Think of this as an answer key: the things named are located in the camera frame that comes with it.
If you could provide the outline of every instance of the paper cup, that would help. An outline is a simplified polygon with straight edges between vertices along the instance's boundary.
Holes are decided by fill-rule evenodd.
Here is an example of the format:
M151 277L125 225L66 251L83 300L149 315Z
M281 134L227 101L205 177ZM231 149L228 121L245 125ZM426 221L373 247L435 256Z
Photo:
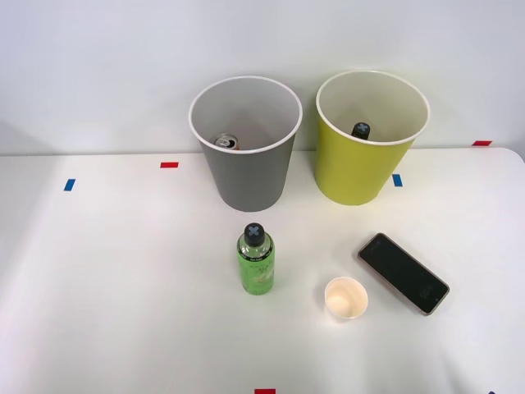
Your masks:
M302 118L297 95L261 76L221 80L197 96L189 109L189 125L228 205L254 212L281 197ZM221 134L234 135L240 150L216 146Z
M377 196L430 118L418 88L382 71L331 77L318 90L316 105L316 182L326 197L347 205ZM368 140L350 135L359 122L370 126Z
M351 277L337 277L326 285L325 305L337 318L358 318L367 310L367 291Z

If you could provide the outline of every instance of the green bottle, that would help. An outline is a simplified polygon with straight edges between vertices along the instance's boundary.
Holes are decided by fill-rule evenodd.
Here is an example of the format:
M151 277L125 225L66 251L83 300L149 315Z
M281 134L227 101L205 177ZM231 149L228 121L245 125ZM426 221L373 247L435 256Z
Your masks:
M240 278L244 289L256 296L268 293L273 287L273 264L276 250L263 226L250 223L237 241Z

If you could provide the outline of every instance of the bottle cap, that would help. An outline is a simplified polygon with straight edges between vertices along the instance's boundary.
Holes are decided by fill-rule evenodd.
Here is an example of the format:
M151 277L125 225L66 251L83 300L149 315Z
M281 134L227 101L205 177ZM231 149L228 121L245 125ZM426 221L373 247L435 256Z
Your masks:
M264 228L259 223L250 223L244 229L244 241L249 246L260 246L264 242Z
M352 136L360 138L361 140L368 140L369 134L370 126L363 121L356 123L352 130Z

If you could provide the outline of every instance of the smartphone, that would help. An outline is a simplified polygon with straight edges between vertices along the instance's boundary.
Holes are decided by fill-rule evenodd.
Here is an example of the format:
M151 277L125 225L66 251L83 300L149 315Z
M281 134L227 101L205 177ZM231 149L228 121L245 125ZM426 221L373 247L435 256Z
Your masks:
M375 235L358 256L426 315L449 294L446 283L385 234Z

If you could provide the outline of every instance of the bottle label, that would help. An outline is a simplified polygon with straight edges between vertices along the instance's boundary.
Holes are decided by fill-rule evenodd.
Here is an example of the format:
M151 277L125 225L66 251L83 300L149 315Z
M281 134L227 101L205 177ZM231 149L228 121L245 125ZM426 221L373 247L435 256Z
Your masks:
M268 293L273 287L273 265L275 261L275 246L270 247L264 256L253 258L243 254L237 244L240 277L244 289L254 295Z

